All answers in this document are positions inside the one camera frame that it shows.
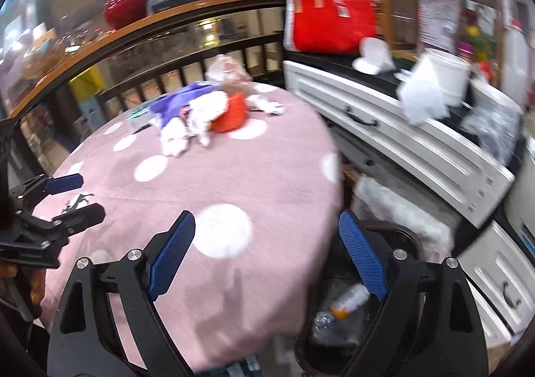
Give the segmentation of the person left hand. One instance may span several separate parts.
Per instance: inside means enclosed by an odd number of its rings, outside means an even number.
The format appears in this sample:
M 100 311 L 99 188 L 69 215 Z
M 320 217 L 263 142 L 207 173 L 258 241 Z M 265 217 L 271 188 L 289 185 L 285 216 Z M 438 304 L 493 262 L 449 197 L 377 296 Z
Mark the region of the person left hand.
M 45 274 L 44 268 L 17 268 L 1 263 L 1 298 L 15 307 L 26 322 L 33 322 L 41 315 Z

